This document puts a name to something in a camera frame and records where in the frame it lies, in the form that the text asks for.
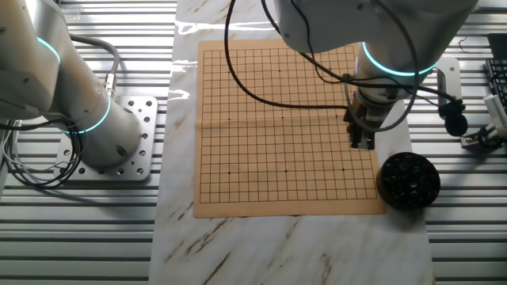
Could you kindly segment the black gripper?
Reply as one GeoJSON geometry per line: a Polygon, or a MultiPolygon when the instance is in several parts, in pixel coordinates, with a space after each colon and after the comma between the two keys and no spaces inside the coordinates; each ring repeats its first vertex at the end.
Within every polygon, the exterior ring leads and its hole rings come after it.
{"type": "Polygon", "coordinates": [[[352,104],[345,112],[344,121],[349,123],[347,132],[349,134],[349,142],[351,147],[358,147],[363,150],[375,149],[375,132],[376,127],[374,123],[367,120],[368,108],[357,98],[353,99],[352,104]],[[363,132],[360,141],[358,142],[359,135],[358,129],[363,132]]]}

